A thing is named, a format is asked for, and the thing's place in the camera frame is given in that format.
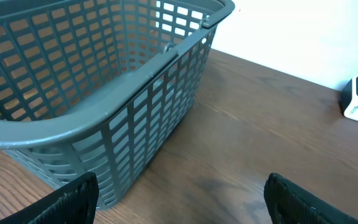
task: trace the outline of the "white wall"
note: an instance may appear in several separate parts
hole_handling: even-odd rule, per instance
[[[358,0],[234,0],[212,48],[341,90],[358,75]]]

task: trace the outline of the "brown wooden surface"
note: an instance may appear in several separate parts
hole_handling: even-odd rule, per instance
[[[263,199],[270,172],[358,218],[358,123],[341,116],[337,92],[209,56],[193,109],[95,223],[271,223]],[[0,218],[51,191],[0,151]]]

